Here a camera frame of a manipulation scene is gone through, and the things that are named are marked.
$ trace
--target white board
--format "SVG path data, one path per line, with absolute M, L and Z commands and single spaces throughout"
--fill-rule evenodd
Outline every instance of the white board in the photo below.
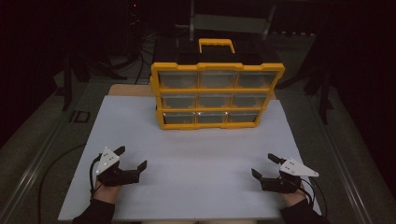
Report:
M 279 101 L 270 102 L 257 128 L 165 131 L 157 124 L 154 98 L 106 96 L 60 220 L 79 216 L 89 205 L 92 160 L 105 147 L 121 146 L 126 146 L 122 170 L 145 160 L 148 168 L 140 183 L 122 188 L 114 220 L 277 218 L 281 198 L 262 191 L 251 168 L 277 177 L 279 165 L 267 159 L 268 153 L 302 162 Z

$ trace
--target floor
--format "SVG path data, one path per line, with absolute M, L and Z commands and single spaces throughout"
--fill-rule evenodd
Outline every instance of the floor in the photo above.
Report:
M 57 216 L 78 165 L 81 144 L 89 138 L 102 100 L 111 85 L 134 84 L 139 70 L 141 76 L 136 83 L 148 83 L 150 53 L 156 37 L 155 34 L 147 36 L 138 62 L 116 70 L 127 77 L 126 80 L 104 77 L 94 71 L 88 83 L 74 78 L 73 102 L 67 111 L 62 111 L 63 97 L 52 95 L 4 145 L 0 150 L 0 223 L 37 222 L 38 211 L 41 211 L 41 223 L 64 223 L 57 221 Z M 297 74 L 314 40 L 314 36 L 268 36 L 267 41 L 275 47 L 287 68 L 280 81 Z M 112 60 L 120 62 L 122 58 Z M 62 74 L 55 78 L 62 86 Z M 396 202 L 337 90 L 331 88 L 332 109 L 328 110 L 329 124 L 325 125 L 318 117 L 317 96 L 304 94 L 306 81 L 302 79 L 276 90 L 276 98 L 284 107 L 305 165 L 320 173 L 317 182 L 325 200 L 318 186 L 315 191 L 322 212 L 327 210 L 331 223 L 396 223 Z M 90 113 L 87 122 L 76 122 L 75 111 L 82 115 Z M 258 223 L 283 221 L 260 220 Z

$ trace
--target yellow handle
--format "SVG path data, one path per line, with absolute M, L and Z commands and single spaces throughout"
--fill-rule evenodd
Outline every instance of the yellow handle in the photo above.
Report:
M 235 53 L 233 49 L 233 42 L 231 39 L 199 39 L 199 52 L 202 53 L 202 45 L 212 46 L 229 46 L 232 53 Z

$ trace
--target white table surface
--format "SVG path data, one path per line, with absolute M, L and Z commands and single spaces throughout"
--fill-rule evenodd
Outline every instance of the white table surface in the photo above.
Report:
M 140 183 L 124 186 L 114 220 L 267 219 L 284 207 L 262 191 L 251 168 L 277 177 L 268 153 L 302 161 L 279 101 L 272 100 L 257 128 L 161 130 L 153 97 L 106 96 L 75 176 L 60 220 L 71 220 L 89 205 L 89 169 L 105 147 L 126 146 L 120 168 L 147 160 Z

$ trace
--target human hand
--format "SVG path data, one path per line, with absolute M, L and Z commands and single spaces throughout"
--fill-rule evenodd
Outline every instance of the human hand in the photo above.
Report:
M 283 201 L 287 207 L 294 206 L 302 200 L 305 200 L 305 193 L 303 193 L 300 189 L 297 189 L 294 193 L 279 193 L 282 197 Z
M 95 193 L 93 194 L 93 198 L 102 201 L 105 203 L 116 203 L 116 200 L 119 196 L 120 190 L 122 186 L 116 187 L 106 187 L 101 182 L 96 180 L 95 183 Z

